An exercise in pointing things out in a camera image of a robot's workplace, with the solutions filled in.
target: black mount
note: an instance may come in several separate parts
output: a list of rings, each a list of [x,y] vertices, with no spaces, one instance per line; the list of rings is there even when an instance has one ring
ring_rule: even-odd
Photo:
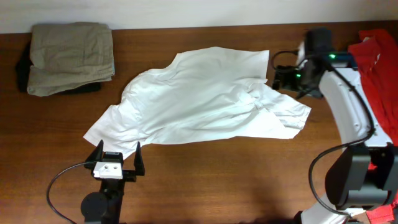
[[[103,153],[104,142],[101,140],[95,150],[87,157],[85,168],[93,169],[97,162],[117,162],[123,168],[123,154],[120,152]],[[101,188],[99,192],[87,195],[81,202],[81,213],[85,217],[85,224],[119,224],[122,199],[124,195],[124,184],[136,182],[137,176],[145,175],[144,162],[141,156],[141,145],[138,143],[134,158],[135,170],[123,170],[123,179],[100,179]]]
[[[369,170],[370,163],[377,166]],[[326,175],[329,201],[338,210],[389,205],[398,189],[398,147],[348,146]]]
[[[335,68],[352,68],[357,70],[358,66],[354,57],[348,52],[335,52],[332,44],[331,31],[326,28],[315,28],[309,30],[304,38],[304,57],[307,62],[303,67],[278,65],[278,70],[291,70],[291,72],[275,72],[272,89],[282,89],[298,92],[296,99],[305,95],[322,98],[319,90],[320,80],[327,71],[324,62],[330,63]]]

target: red clothing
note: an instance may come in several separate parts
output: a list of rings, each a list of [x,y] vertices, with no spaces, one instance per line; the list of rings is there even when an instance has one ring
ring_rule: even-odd
[[[384,29],[359,32],[364,40],[351,45],[348,51],[354,56],[361,74],[361,83],[366,98],[381,128],[398,146],[398,47]],[[366,212],[371,223],[385,223],[394,220],[393,206],[381,206]]]

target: white t-shirt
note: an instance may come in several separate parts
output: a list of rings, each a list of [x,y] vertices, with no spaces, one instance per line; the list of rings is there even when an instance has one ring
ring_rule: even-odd
[[[183,144],[235,136],[293,138],[310,108],[265,85],[269,51],[211,47],[177,54],[124,89],[84,138],[131,155],[141,145]]]

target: folded clothing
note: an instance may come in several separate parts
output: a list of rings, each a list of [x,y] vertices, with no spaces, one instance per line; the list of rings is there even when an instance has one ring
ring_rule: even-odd
[[[141,144],[183,144],[235,136],[293,138],[310,108],[265,85],[269,51],[212,47],[177,54],[124,89],[84,138],[127,158]]]
[[[105,24],[33,26],[27,92],[48,96],[114,75],[112,33]]]
[[[363,30],[359,37],[364,42],[351,45],[348,51],[353,54],[361,74],[361,83],[366,98],[377,121],[394,145],[398,145],[398,46],[384,29]],[[381,206],[366,212],[372,224],[386,223],[394,219],[393,205]]]
[[[33,65],[32,61],[29,58],[29,52],[30,52],[30,42],[26,45],[15,67],[17,73],[18,90],[21,93],[27,93],[27,83],[29,81],[30,66]],[[88,83],[86,85],[79,86],[78,88],[72,90],[61,91],[57,94],[71,95],[79,93],[90,93],[93,91],[99,91],[100,89],[101,89],[101,83]]]

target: cable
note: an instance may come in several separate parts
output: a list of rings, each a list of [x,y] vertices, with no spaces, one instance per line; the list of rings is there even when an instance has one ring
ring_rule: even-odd
[[[305,59],[302,60],[298,65],[296,65],[296,66],[294,66],[294,67],[292,67],[292,68],[288,68],[288,69],[279,69],[279,68],[275,67],[275,65],[274,65],[274,60],[275,60],[275,58],[276,58],[278,55],[280,55],[280,54],[293,54],[293,55],[297,55],[297,54],[299,54],[299,51],[298,51],[298,50],[282,50],[282,51],[277,52],[276,54],[274,54],[274,55],[272,56],[272,58],[271,58],[271,66],[272,66],[272,68],[273,68],[275,71],[280,72],[280,73],[290,73],[290,72],[294,72],[294,71],[304,62],[304,60],[305,60]]]
[[[66,217],[65,215],[62,215],[62,214],[61,214],[60,212],[58,212],[58,210],[52,205],[52,203],[51,203],[51,201],[50,201],[50,189],[51,189],[52,184],[54,184],[54,182],[58,179],[58,177],[60,177],[64,172],[66,172],[66,171],[68,171],[68,170],[70,170],[70,169],[76,168],[76,167],[78,167],[78,166],[82,166],[82,165],[86,165],[86,164],[91,164],[91,163],[93,163],[93,162],[82,162],[82,163],[75,164],[75,165],[73,165],[73,166],[70,166],[70,167],[64,169],[63,171],[61,171],[59,174],[57,174],[57,175],[51,180],[49,186],[47,187],[46,198],[47,198],[47,203],[48,203],[48,205],[50,206],[50,208],[51,208],[57,215],[59,215],[59,216],[62,217],[64,220],[66,220],[66,221],[68,221],[68,222],[70,222],[70,223],[72,223],[72,224],[76,224],[76,223],[75,223],[74,221],[70,220],[70,219],[69,219],[68,217]]]
[[[345,144],[341,144],[341,145],[339,145],[339,146],[335,146],[335,147],[333,147],[333,148],[330,148],[330,149],[328,149],[328,150],[325,150],[325,151],[321,152],[321,153],[311,162],[310,168],[309,168],[309,170],[308,170],[308,181],[309,181],[309,183],[310,183],[310,188],[311,188],[312,194],[314,195],[314,197],[316,198],[316,200],[319,202],[319,204],[322,205],[322,207],[324,207],[325,209],[327,209],[329,212],[333,212],[333,213],[335,213],[335,214],[337,214],[337,215],[346,215],[346,216],[348,216],[349,218],[351,218],[351,215],[350,215],[350,214],[345,213],[345,212],[337,211],[337,210],[335,210],[335,209],[329,207],[325,202],[323,202],[323,201],[321,200],[321,198],[318,196],[318,194],[317,194],[317,192],[316,192],[316,190],[315,190],[315,187],[314,187],[314,185],[313,185],[312,171],[313,171],[313,168],[314,168],[315,164],[316,164],[323,156],[325,156],[325,155],[327,155],[327,154],[329,154],[329,153],[331,153],[331,152],[337,151],[337,150],[339,150],[339,149],[341,149],[341,148],[344,148],[344,147],[348,147],[348,146],[352,146],[352,145],[355,145],[355,144],[359,144],[359,143],[365,142],[366,140],[368,140],[369,138],[371,138],[372,135],[373,135],[374,132],[375,132],[375,129],[374,129],[374,121],[373,121],[373,119],[372,119],[371,112],[369,111],[369,108],[366,106],[364,100],[362,99],[362,97],[361,97],[361,95],[358,93],[358,91],[355,89],[355,87],[354,87],[354,86],[353,86],[353,85],[352,85],[352,84],[351,84],[351,83],[350,83],[338,70],[336,70],[327,60],[325,60],[325,59],[322,58],[322,57],[320,57],[320,58],[321,58],[321,60],[322,60],[322,62],[323,62],[323,64],[324,64],[324,66],[326,67],[326,69],[327,69],[327,70],[330,70],[330,71],[332,71],[332,72],[334,72],[334,73],[337,75],[337,77],[339,77],[339,78],[349,87],[349,90],[352,91],[352,92],[354,93],[355,97],[357,97],[359,103],[360,103],[361,106],[364,108],[365,113],[366,113],[366,116],[368,117],[369,124],[370,124],[370,130],[368,131],[368,134],[367,134],[365,137],[363,137],[362,139],[359,139],[359,140],[355,140],[355,141],[352,141],[352,142],[348,142],[348,143],[345,143]]]

